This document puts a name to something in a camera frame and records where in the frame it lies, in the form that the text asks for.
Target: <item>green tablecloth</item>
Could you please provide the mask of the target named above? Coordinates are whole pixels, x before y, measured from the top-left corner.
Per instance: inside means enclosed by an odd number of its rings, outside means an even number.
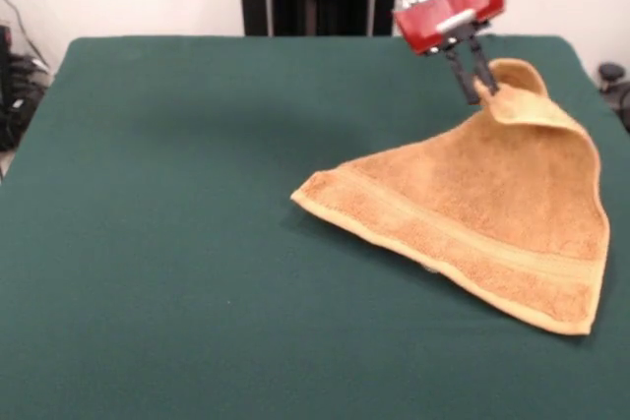
[[[0,189],[0,418],[628,418],[630,143],[566,42],[483,42],[532,61],[598,144],[591,336],[528,327],[288,199],[473,113],[443,58],[394,38],[79,40]]]

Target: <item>orange towel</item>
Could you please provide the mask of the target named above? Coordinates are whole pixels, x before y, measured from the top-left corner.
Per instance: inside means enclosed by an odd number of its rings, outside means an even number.
[[[500,90],[477,82],[463,124],[316,172],[291,198],[513,317],[587,334],[609,240],[598,151],[532,65],[490,66]]]

